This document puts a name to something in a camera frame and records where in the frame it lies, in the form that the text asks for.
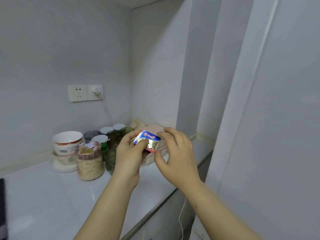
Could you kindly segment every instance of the forearm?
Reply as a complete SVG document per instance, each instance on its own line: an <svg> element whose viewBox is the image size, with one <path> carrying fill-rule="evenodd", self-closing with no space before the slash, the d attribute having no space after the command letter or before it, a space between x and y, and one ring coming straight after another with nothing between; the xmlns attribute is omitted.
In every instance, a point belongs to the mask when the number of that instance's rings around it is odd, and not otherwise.
<svg viewBox="0 0 320 240"><path fill-rule="evenodd" d="M111 178L74 240L117 240L120 238L133 188Z"/></svg>
<svg viewBox="0 0 320 240"><path fill-rule="evenodd" d="M226 208L203 182L191 185L183 193L211 240L261 239Z"/></svg>

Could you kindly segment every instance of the small blue package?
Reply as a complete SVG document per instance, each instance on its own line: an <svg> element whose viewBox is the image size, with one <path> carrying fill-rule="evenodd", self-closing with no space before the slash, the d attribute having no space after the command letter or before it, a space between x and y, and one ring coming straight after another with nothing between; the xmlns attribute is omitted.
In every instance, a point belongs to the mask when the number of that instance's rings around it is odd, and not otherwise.
<svg viewBox="0 0 320 240"><path fill-rule="evenodd" d="M133 143L136 145L140 140L149 139L149 144L146 149L148 152L155 153L159 142L161 141L161 137L154 135L146 130L140 132L140 134L134 139Z"/></svg>

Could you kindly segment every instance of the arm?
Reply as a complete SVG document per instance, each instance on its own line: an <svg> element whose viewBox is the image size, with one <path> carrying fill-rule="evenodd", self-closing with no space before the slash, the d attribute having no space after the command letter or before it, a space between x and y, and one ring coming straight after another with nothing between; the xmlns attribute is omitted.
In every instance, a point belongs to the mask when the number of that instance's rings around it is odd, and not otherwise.
<svg viewBox="0 0 320 240"><path fill-rule="evenodd" d="M140 132L135 130L122 138L117 147L112 178L74 240L120 238L131 193L139 181L140 164L147 155L143 153L147 140L139 141L135 146L131 142Z"/></svg>
<svg viewBox="0 0 320 240"><path fill-rule="evenodd" d="M200 180L192 143L186 135L173 128L165 128L165 132L158 135L166 141L169 160L156 152L154 161L162 175L186 196L210 239L260 240Z"/></svg>

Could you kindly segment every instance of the jar of oats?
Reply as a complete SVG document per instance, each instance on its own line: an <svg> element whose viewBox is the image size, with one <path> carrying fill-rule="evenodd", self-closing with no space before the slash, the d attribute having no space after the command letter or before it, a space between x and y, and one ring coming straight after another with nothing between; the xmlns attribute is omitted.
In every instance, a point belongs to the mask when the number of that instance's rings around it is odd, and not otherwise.
<svg viewBox="0 0 320 240"><path fill-rule="evenodd" d="M104 172L101 144L97 141L80 143L76 149L78 175L85 181L94 180Z"/></svg>

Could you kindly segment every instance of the white outlet plate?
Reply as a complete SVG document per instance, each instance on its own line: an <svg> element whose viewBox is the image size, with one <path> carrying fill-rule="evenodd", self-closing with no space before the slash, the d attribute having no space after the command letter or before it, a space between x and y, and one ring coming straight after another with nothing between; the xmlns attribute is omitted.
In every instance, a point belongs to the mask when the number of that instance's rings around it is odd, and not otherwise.
<svg viewBox="0 0 320 240"><path fill-rule="evenodd" d="M86 85L68 85L68 94L70 102L88 100L88 92Z"/></svg>
<svg viewBox="0 0 320 240"><path fill-rule="evenodd" d="M101 100L103 99L100 93L95 93L95 89L101 90L103 94L102 85L87 85L87 92L88 92L88 100Z"/></svg>

